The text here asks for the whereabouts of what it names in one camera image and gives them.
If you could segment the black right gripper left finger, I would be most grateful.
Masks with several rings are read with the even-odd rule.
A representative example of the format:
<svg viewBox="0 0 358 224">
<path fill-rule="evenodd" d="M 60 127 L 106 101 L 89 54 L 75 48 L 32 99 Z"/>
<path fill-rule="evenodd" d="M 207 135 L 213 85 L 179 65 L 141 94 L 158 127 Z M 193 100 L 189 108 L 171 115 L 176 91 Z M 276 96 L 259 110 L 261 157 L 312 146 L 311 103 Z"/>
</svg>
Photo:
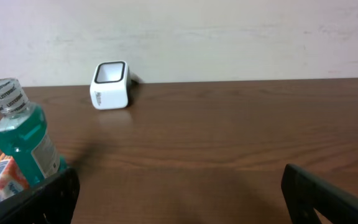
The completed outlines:
<svg viewBox="0 0 358 224">
<path fill-rule="evenodd" d="M 76 170 L 68 168 L 0 202 L 0 224 L 70 224 L 80 192 Z"/>
</svg>

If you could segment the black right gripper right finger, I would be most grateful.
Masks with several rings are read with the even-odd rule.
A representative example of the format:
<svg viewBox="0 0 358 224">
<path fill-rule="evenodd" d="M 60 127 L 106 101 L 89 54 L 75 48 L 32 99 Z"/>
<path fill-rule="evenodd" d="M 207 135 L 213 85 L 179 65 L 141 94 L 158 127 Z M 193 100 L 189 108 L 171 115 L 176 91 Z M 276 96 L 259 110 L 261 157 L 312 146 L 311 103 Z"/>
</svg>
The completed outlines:
<svg viewBox="0 0 358 224">
<path fill-rule="evenodd" d="M 358 223 L 358 198 L 294 164 L 287 164 L 281 189 L 293 223 Z"/>
</svg>

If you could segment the small orange white carton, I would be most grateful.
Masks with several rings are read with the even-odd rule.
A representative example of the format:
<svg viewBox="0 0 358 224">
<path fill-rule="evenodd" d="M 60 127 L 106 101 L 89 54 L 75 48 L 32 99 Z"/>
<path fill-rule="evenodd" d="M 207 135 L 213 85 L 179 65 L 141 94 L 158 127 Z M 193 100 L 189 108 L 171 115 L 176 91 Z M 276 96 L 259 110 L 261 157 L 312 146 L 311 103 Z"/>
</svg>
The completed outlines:
<svg viewBox="0 0 358 224">
<path fill-rule="evenodd" d="M 12 156 L 0 156 L 0 202 L 28 189 L 29 183 Z"/>
</svg>

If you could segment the teal mouthwash bottle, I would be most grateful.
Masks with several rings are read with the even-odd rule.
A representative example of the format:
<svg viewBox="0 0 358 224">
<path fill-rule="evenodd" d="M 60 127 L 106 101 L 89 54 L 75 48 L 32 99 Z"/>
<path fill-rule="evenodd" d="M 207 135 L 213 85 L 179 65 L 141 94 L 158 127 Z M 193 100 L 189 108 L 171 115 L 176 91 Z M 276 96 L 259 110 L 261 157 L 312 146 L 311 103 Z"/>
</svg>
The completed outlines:
<svg viewBox="0 0 358 224">
<path fill-rule="evenodd" d="M 29 100 L 16 78 L 0 79 L 0 115 L 0 150 L 14 158 L 29 185 L 67 168 L 42 107 Z"/>
</svg>

